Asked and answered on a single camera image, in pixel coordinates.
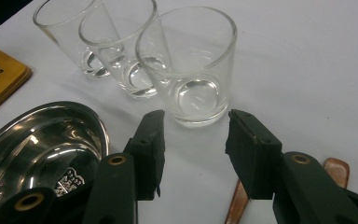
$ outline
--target stainless steel bowl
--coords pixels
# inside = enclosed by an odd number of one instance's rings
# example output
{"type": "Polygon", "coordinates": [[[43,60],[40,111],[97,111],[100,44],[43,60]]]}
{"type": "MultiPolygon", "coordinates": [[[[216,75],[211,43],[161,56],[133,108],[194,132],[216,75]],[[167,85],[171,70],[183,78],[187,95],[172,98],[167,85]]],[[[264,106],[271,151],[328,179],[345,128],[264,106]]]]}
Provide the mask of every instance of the stainless steel bowl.
{"type": "Polygon", "coordinates": [[[24,189],[48,187],[57,196],[95,176],[108,154],[108,135],[85,105],[41,105],[0,130],[0,205],[24,189]]]}

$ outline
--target shot glass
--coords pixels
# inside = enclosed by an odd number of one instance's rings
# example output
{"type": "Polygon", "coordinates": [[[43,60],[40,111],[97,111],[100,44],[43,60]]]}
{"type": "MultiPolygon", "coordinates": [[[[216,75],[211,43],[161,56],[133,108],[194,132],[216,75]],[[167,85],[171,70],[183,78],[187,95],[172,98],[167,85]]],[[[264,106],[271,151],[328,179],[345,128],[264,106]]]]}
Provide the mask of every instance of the shot glass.
{"type": "Polygon", "coordinates": [[[100,0],[46,0],[34,13],[34,24],[90,77],[109,75],[78,35],[78,27],[84,15],[99,2],[100,0]]]}
{"type": "Polygon", "coordinates": [[[227,110],[236,39],[227,14],[183,7],[149,24],[135,51],[166,110],[186,127],[201,127],[227,110]]]}
{"type": "Polygon", "coordinates": [[[155,0],[104,0],[90,10],[80,23],[80,38],[119,86],[135,98],[156,94],[136,58],[135,43],[157,15],[155,0]]]}

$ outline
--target clear drinking glass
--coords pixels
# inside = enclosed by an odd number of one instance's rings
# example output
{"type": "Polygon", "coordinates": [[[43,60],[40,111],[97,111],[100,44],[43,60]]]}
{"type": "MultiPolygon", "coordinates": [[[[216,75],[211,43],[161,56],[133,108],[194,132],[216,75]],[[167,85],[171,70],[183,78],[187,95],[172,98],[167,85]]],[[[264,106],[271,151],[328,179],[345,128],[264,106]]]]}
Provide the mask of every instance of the clear drinking glass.
{"type": "Polygon", "coordinates": [[[47,0],[34,13],[36,24],[85,74],[106,77],[109,72],[78,35],[87,11],[100,0],[47,0]]]}
{"type": "Polygon", "coordinates": [[[136,58],[135,43],[157,15],[155,0],[105,0],[88,12],[79,27],[80,38],[133,97],[156,94],[136,58]]]}
{"type": "Polygon", "coordinates": [[[170,11],[140,34],[136,56],[179,123],[205,126],[225,113],[236,39],[234,21],[210,7],[170,11]]]}

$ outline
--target white table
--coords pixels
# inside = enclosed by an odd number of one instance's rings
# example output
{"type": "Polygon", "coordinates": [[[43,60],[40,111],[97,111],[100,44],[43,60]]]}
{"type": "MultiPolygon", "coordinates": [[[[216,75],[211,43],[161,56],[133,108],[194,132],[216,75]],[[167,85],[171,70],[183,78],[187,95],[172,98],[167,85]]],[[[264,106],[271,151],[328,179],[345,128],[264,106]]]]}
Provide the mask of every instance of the white table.
{"type": "MultiPolygon", "coordinates": [[[[0,50],[29,65],[31,79],[0,106],[0,128],[44,103],[75,101],[104,121],[111,152],[121,152],[158,97],[134,100],[112,78],[91,80],[33,24],[33,1],[0,26],[0,50]]],[[[358,192],[358,1],[158,0],[159,14],[215,7],[237,23],[229,108],[257,116],[283,143],[323,162],[351,166],[358,192]]],[[[228,116],[189,130],[166,115],[161,198],[139,203],[143,224],[223,223],[237,176],[225,154],[228,116]]],[[[276,223],[271,201],[249,203],[241,223],[276,223]]]]}

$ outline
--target glass rim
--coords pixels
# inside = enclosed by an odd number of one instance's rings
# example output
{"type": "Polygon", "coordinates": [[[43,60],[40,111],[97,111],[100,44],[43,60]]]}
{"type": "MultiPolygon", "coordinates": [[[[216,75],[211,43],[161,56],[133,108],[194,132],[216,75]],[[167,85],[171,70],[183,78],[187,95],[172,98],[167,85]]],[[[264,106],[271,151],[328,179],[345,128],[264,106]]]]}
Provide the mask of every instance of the glass rim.
{"type": "Polygon", "coordinates": [[[173,12],[176,12],[178,10],[186,10],[189,8],[202,8],[202,9],[208,9],[211,11],[214,11],[220,15],[222,15],[223,17],[225,17],[227,19],[227,21],[229,22],[229,24],[231,25],[232,28],[232,36],[230,39],[229,44],[227,45],[227,48],[224,50],[224,52],[217,57],[214,61],[212,61],[211,63],[208,63],[206,65],[203,65],[202,67],[200,67],[199,69],[194,69],[194,70],[189,70],[189,71],[185,71],[185,72],[161,72],[160,70],[151,67],[149,65],[147,65],[144,62],[144,59],[142,57],[142,54],[139,51],[140,45],[141,45],[141,39],[142,36],[144,35],[145,31],[147,30],[147,27],[139,34],[138,39],[136,40],[136,44],[135,44],[135,55],[139,61],[139,63],[141,64],[141,66],[145,69],[145,70],[150,70],[153,72],[158,72],[159,74],[163,74],[166,75],[166,77],[170,77],[170,76],[176,76],[176,77],[188,77],[188,76],[192,76],[194,74],[199,73],[200,71],[204,71],[207,70],[209,68],[214,67],[215,65],[217,65],[218,63],[222,62],[227,56],[228,54],[234,49],[235,47],[235,43],[237,41],[237,36],[238,36],[238,30],[237,30],[237,25],[235,24],[234,20],[231,19],[231,17],[228,16],[228,14],[226,14],[225,12],[213,8],[213,7],[179,7],[176,8],[174,10],[165,12],[164,14],[160,15],[159,17],[157,17],[153,22],[158,22],[161,21],[164,17],[166,17],[168,14],[172,14],[173,12]]]}
{"type": "Polygon", "coordinates": [[[115,43],[115,44],[119,44],[119,43],[122,43],[122,42],[125,42],[126,40],[128,39],[131,39],[135,36],[137,36],[138,34],[140,34],[144,29],[145,27],[147,27],[152,21],[153,19],[156,17],[157,13],[158,13],[158,7],[157,7],[157,3],[156,3],[156,0],[148,0],[152,3],[153,5],[153,8],[152,8],[152,12],[150,14],[150,16],[147,18],[147,20],[145,21],[145,23],[139,27],[138,29],[136,29],[134,32],[132,32],[130,35],[127,35],[125,37],[121,37],[120,39],[118,40],[112,40],[112,41],[108,41],[108,42],[102,42],[102,43],[95,43],[95,42],[92,42],[92,41],[89,41],[85,36],[82,35],[82,26],[83,26],[83,22],[91,15],[91,13],[93,11],[95,11],[97,9],[98,6],[104,4],[104,2],[106,2],[108,0],[103,0],[101,3],[99,3],[98,5],[96,5],[94,8],[92,8],[88,13],[87,15],[81,20],[80,22],[80,25],[79,25],[79,28],[78,28],[78,35],[80,36],[80,39],[86,43],[87,45],[89,46],[93,46],[93,47],[109,47],[112,45],[112,43],[115,43]]]}
{"type": "Polygon", "coordinates": [[[37,26],[39,27],[54,27],[54,26],[61,26],[63,24],[66,24],[67,22],[69,21],[73,21],[75,20],[76,18],[80,17],[81,15],[85,14],[89,8],[98,0],[91,0],[89,2],[89,5],[86,6],[83,10],[81,10],[79,13],[77,13],[75,16],[73,17],[70,17],[69,19],[67,20],[64,20],[64,21],[59,21],[59,22],[54,22],[52,24],[43,24],[41,22],[38,21],[38,18],[37,18],[37,15],[39,13],[39,11],[45,6],[45,4],[47,4],[50,0],[46,0],[44,1],[42,4],[40,4],[36,10],[34,11],[34,15],[33,15],[33,21],[34,21],[34,24],[36,24],[37,26]]]}

